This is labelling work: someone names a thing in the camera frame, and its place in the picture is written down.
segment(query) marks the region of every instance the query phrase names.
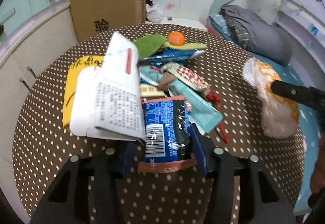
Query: plaid pillow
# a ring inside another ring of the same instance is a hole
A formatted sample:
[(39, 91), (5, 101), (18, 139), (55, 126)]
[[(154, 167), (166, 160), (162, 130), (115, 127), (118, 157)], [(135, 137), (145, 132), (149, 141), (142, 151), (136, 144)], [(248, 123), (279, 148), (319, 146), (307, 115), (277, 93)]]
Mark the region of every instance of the plaid pillow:
[(210, 15), (210, 18), (213, 19), (213, 21), (218, 24), (218, 26), (222, 29), (222, 31), (227, 34), (229, 37), (232, 36), (232, 31), (230, 29), (230, 27), (228, 26), (228, 24), (225, 21), (224, 16), (220, 15), (220, 14), (213, 14)]

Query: silver screw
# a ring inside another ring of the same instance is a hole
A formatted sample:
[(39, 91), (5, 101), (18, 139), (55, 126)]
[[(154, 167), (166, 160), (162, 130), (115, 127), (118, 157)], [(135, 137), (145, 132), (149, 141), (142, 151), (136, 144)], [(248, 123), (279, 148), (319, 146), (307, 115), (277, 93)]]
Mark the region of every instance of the silver screw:
[(258, 162), (259, 158), (256, 156), (256, 155), (251, 155), (249, 157), (249, 159), (252, 161), (252, 162)]
[(112, 154), (115, 153), (115, 150), (114, 150), (113, 148), (108, 148), (108, 149), (105, 150), (105, 153), (106, 153), (107, 155), (112, 155)]
[(77, 156), (77, 155), (73, 155), (70, 157), (71, 162), (77, 162), (78, 160), (79, 160), (79, 156)]
[(215, 154), (219, 154), (219, 155), (224, 153), (224, 150), (222, 148), (215, 148), (213, 151)]

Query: brown tablecloth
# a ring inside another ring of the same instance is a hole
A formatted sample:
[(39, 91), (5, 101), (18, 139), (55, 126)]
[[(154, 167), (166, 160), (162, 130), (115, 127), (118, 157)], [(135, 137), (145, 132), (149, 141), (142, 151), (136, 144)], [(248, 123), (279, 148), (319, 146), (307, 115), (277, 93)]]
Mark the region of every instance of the brown tablecloth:
[[(256, 90), (242, 78), (243, 64), (250, 57), (245, 50), (218, 36), (178, 25), (143, 24), (123, 27), (119, 32), (134, 40), (145, 33), (167, 36), (175, 30), (185, 35), (187, 43), (208, 46), (203, 56), (188, 65), (222, 98), (221, 113), (230, 143), (225, 144), (215, 130), (209, 137), (216, 146), (232, 155), (259, 156), (290, 204), (294, 205), (303, 176), (303, 137), (301, 131), (280, 141), (263, 135), (262, 104)], [(112, 33), (100, 33), (62, 54), (37, 78), (22, 106), (12, 153), (17, 190), (30, 216), (69, 156), (93, 156), (114, 144), (76, 137), (62, 128), (62, 101), (68, 67), (81, 56), (104, 55)], [(138, 174), (137, 162), (142, 157), (143, 149), (138, 147), (131, 171), (124, 180), (118, 181), (126, 223), (202, 223), (211, 180), (202, 178), (196, 167), (171, 174)], [(233, 223), (237, 223), (238, 218), (238, 178), (235, 178), (235, 186)], [(91, 223), (96, 223), (95, 212), (91, 207)]]

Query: white plastic bag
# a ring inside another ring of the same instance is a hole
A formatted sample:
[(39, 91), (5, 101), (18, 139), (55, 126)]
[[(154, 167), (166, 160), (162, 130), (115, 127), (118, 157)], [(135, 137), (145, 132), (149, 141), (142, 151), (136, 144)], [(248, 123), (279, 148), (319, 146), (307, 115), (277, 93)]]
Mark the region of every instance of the white plastic bag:
[(297, 133), (298, 104), (272, 93), (272, 82), (281, 81), (274, 69), (256, 58), (250, 58), (243, 67), (243, 78), (257, 88), (258, 98), (263, 102), (261, 123), (264, 134), (271, 138), (284, 139)]
[(151, 22), (162, 22), (164, 18), (164, 13), (161, 9), (158, 8), (157, 3), (153, 3), (153, 6), (150, 7), (146, 4), (147, 19)]

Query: orange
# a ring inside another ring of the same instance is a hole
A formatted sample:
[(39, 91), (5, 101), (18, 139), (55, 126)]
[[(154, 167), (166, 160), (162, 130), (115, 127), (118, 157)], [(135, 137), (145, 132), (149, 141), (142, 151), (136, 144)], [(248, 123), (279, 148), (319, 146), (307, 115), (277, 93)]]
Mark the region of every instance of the orange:
[(167, 40), (171, 45), (181, 46), (185, 43), (185, 36), (179, 31), (173, 31), (168, 34)]

